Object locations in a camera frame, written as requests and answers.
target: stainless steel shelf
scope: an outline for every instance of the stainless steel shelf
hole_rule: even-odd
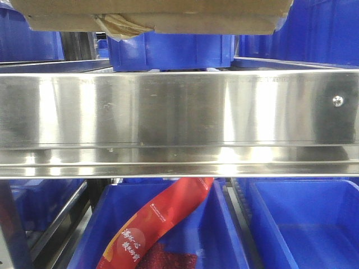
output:
[[[1,178],[359,175],[358,70],[0,79]]]

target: metal post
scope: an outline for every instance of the metal post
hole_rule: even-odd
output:
[[[10,185],[7,180],[0,180],[0,269],[32,267],[26,235],[12,198]]]

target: blue bin wall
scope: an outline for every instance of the blue bin wall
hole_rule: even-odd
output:
[[[358,0],[295,0],[279,31],[240,37],[240,56],[359,65],[358,13]]]
[[[267,269],[357,268],[359,187],[346,180],[252,182],[251,231]]]
[[[108,47],[115,71],[229,67],[234,36],[149,32],[121,41],[108,38]]]
[[[24,16],[0,3],[0,62],[64,59],[59,32],[32,31]]]
[[[95,268],[116,232],[136,211],[172,183],[108,186],[68,269]],[[169,252],[197,254],[196,269],[249,268],[219,182],[214,183],[209,197],[167,232],[160,242]]]
[[[83,179],[10,180],[24,229],[44,231],[83,181]]]

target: steel shelf frame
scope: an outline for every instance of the steel shelf frame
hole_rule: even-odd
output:
[[[19,256],[8,232],[26,243],[6,179],[359,175],[359,70],[240,58],[233,65],[255,70],[2,66],[0,219],[9,221],[0,225],[0,268],[31,268],[30,253]]]

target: red packaging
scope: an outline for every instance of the red packaging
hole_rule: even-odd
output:
[[[181,178],[145,204],[108,244],[96,269],[134,269],[168,230],[206,199],[213,178]]]

